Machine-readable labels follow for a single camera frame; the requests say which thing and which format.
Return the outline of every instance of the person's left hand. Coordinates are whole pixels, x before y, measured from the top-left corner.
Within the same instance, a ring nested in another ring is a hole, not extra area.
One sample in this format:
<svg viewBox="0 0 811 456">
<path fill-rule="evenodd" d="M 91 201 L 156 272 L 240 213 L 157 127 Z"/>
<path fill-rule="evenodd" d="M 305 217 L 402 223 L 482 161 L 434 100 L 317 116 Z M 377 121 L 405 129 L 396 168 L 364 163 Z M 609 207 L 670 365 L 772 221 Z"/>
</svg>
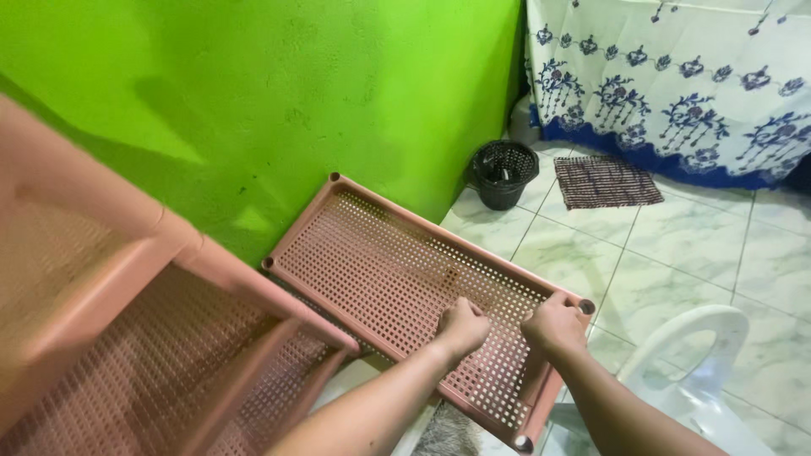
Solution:
<svg viewBox="0 0 811 456">
<path fill-rule="evenodd" d="M 448 350 L 458 363 L 482 346 L 490 333 L 490 322 L 481 309 L 460 297 L 442 312 L 434 342 Z"/>
</svg>

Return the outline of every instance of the perforated shelf panel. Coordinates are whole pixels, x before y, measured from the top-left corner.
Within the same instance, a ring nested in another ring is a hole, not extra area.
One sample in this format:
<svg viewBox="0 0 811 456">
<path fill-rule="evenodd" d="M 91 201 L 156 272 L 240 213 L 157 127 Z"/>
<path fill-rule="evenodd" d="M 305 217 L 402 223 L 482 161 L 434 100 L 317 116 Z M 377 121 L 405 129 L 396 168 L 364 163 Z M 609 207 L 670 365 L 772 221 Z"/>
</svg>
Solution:
<svg viewBox="0 0 811 456">
<path fill-rule="evenodd" d="M 275 324 L 168 266 L 0 441 L 0 454 L 167 454 L 217 374 Z"/>
<path fill-rule="evenodd" d="M 327 354 L 326 344 L 303 332 L 285 343 L 207 455 L 252 456 L 267 450 Z"/>
<path fill-rule="evenodd" d="M 0 352 L 27 341 L 58 308 L 59 292 L 124 244 L 98 222 L 45 204 L 18 200 L 3 216 Z"/>
<path fill-rule="evenodd" d="M 553 290 L 343 181 L 327 184 L 265 265 L 395 360 L 433 339 L 441 312 L 457 297 L 470 299 L 492 331 L 442 385 L 451 402 L 509 438 L 532 407 L 519 399 L 529 351 L 521 318 Z"/>
</svg>

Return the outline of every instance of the hand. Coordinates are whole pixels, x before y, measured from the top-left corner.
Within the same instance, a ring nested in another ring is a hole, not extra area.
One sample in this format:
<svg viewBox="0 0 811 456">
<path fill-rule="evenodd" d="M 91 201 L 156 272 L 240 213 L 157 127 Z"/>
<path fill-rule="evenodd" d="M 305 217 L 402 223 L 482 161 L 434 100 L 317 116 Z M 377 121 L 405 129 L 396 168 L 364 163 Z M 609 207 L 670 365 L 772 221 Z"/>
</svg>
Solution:
<svg viewBox="0 0 811 456">
<path fill-rule="evenodd" d="M 490 321 L 481 309 L 460 297 L 442 312 L 432 343 L 442 347 L 453 364 L 458 364 L 482 346 L 490 333 Z"/>
<path fill-rule="evenodd" d="M 563 291 L 556 291 L 535 312 L 527 312 L 521 333 L 531 350 L 541 350 L 547 355 L 561 356 L 571 350 L 583 350 L 586 335 L 577 318 L 580 314 L 579 308 L 566 306 Z"/>
</svg>

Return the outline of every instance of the gray fluffy rug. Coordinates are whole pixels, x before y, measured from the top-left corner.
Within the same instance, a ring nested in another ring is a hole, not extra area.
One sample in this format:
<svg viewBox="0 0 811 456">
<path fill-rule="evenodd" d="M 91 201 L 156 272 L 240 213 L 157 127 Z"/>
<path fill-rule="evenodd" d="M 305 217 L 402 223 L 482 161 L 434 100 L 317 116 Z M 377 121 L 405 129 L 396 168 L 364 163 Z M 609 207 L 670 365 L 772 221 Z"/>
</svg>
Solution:
<svg viewBox="0 0 811 456">
<path fill-rule="evenodd" d="M 478 431 L 470 418 L 443 401 L 412 456 L 478 456 Z"/>
</svg>

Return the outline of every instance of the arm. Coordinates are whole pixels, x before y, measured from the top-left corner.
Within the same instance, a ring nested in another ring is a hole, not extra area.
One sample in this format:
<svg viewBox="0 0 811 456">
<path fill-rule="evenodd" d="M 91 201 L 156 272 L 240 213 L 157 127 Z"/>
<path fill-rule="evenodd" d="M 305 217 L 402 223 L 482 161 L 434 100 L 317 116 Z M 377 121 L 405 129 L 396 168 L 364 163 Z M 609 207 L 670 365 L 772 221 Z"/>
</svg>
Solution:
<svg viewBox="0 0 811 456">
<path fill-rule="evenodd" d="M 489 333 L 487 317 L 460 298 L 442 314 L 433 341 L 318 410 L 269 454 L 391 454 L 440 381 L 479 348 Z"/>
<path fill-rule="evenodd" d="M 527 315 L 521 331 L 563 377 L 601 454 L 725 455 L 703 437 L 643 402 L 586 350 L 577 308 L 555 293 Z"/>
</svg>

